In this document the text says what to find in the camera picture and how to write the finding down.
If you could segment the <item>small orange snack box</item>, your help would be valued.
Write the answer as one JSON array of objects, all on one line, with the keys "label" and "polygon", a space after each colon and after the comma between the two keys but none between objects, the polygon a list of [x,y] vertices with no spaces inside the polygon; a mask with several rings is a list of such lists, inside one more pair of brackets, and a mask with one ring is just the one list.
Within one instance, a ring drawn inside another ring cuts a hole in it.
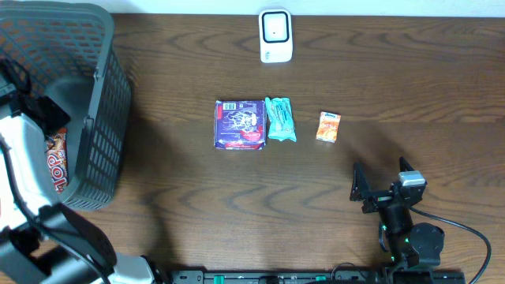
[{"label": "small orange snack box", "polygon": [[340,121],[340,114],[321,112],[316,139],[334,143],[337,140]]}]

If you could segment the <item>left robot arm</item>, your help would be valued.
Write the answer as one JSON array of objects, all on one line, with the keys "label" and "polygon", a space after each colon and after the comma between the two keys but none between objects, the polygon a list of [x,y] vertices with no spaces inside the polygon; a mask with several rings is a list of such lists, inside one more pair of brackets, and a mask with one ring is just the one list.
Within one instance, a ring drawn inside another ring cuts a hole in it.
[{"label": "left robot arm", "polygon": [[45,147],[70,117],[31,89],[24,67],[3,59],[1,271],[17,283],[169,283],[146,257],[116,253],[99,227],[60,201]]}]

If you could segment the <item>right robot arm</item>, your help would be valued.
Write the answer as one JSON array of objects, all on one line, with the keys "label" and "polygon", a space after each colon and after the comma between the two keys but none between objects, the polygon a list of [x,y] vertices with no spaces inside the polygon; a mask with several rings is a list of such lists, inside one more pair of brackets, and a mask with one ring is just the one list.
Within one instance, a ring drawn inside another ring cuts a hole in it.
[{"label": "right robot arm", "polygon": [[350,200],[362,202],[365,214],[378,213],[394,264],[407,269],[429,269],[440,265],[444,232],[437,226],[415,224],[411,207],[422,201],[427,181],[405,158],[399,159],[398,180],[387,190],[371,190],[359,163],[353,165]]}]

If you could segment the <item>orange Top snack bar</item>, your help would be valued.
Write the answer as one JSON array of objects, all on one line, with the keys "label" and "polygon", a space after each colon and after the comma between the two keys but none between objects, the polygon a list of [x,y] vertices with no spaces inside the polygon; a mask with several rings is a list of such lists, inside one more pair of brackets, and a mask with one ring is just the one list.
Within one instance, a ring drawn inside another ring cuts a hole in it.
[{"label": "orange Top snack bar", "polygon": [[61,128],[47,139],[47,165],[57,194],[62,193],[69,184],[66,136],[67,128]]}]

